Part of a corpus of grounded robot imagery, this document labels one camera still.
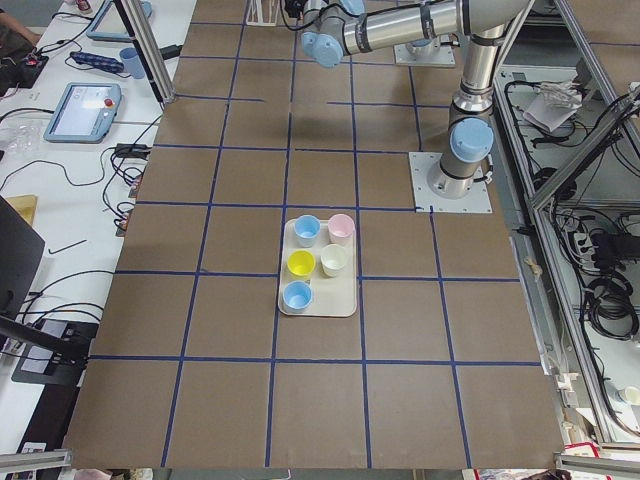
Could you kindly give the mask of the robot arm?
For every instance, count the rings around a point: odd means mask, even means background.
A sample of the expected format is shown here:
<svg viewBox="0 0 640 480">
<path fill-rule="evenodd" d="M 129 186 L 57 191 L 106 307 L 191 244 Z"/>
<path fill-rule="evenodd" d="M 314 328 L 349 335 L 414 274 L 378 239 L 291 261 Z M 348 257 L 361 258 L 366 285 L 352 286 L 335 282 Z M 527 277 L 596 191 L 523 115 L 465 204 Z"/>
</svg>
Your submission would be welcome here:
<svg viewBox="0 0 640 480">
<path fill-rule="evenodd" d="M 527 1 L 418 1 L 366 11 L 361 1 L 284 1 L 281 14 L 298 20 L 304 53 L 325 67 L 346 56 L 397 45 L 428 43 L 443 35 L 468 40 L 464 67 L 449 108 L 448 145 L 427 174 L 430 190 L 458 200 L 471 190 L 494 133 L 493 79 L 507 33 L 529 10 Z"/>
</svg>

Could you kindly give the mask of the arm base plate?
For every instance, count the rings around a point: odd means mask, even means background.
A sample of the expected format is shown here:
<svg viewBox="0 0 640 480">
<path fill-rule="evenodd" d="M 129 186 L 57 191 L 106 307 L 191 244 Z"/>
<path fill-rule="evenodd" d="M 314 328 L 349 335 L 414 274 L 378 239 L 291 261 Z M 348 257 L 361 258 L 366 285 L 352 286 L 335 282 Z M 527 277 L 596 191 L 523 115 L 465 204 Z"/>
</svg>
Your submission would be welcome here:
<svg viewBox="0 0 640 480">
<path fill-rule="evenodd" d="M 487 180 L 480 167 L 473 177 L 454 179 L 441 169 L 440 152 L 410 152 L 415 210 L 420 213 L 491 214 Z"/>
<path fill-rule="evenodd" d="M 456 66 L 452 47 L 435 41 L 421 47 L 412 44 L 396 45 L 394 56 L 397 65 L 432 68 L 454 68 Z"/>
</svg>

